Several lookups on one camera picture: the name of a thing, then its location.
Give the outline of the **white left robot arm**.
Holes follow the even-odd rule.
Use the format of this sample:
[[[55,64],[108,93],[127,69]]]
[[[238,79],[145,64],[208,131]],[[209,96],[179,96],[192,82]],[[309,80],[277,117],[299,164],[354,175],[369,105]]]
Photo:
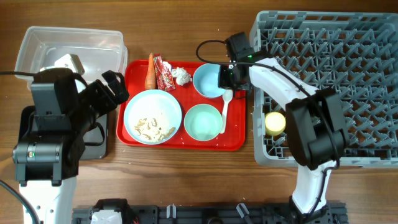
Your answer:
[[[71,222],[79,160],[88,146],[83,137],[129,99],[121,73],[102,77],[87,83],[69,68],[33,75],[34,105],[24,110],[27,129],[12,155],[25,223]]]

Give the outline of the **light blue bowl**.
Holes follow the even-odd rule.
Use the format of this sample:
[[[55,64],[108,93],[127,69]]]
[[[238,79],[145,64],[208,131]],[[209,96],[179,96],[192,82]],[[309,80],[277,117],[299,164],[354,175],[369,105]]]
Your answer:
[[[225,89],[218,86],[220,66],[206,63],[199,66],[193,74],[193,85],[199,94],[206,98],[222,96]]]

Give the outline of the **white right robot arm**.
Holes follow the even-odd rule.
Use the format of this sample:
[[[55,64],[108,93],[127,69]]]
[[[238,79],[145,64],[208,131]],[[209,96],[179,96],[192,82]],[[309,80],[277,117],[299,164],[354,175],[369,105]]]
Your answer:
[[[298,163],[292,219],[306,223],[326,214],[330,174],[339,168],[349,138],[340,97],[301,81],[267,51],[256,52],[243,32],[222,43],[230,61],[220,64],[219,87],[259,88],[285,111],[288,147]]]

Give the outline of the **yellow plastic cup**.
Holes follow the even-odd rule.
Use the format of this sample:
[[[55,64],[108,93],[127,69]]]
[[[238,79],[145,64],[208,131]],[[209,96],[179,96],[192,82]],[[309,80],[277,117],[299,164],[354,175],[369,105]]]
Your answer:
[[[266,134],[277,136],[281,134],[286,127],[285,116],[279,112],[270,112],[265,116]]]

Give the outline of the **mint green bowl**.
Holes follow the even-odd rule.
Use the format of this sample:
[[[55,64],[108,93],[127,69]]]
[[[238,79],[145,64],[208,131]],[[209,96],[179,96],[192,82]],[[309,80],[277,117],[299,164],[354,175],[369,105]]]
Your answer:
[[[199,104],[186,112],[183,124],[187,134],[194,140],[209,141],[219,135],[223,120],[214,106]]]

